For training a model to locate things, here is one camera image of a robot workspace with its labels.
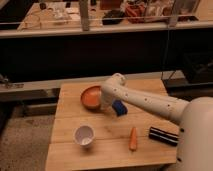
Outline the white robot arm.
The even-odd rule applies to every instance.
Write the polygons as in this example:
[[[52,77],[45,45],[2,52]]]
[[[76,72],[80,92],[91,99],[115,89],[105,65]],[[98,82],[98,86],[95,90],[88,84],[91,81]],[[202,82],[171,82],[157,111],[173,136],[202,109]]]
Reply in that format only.
[[[125,86],[115,73],[101,83],[101,105],[115,100],[141,108],[179,127],[176,163],[171,171],[213,171],[213,97],[191,101],[138,91]]]

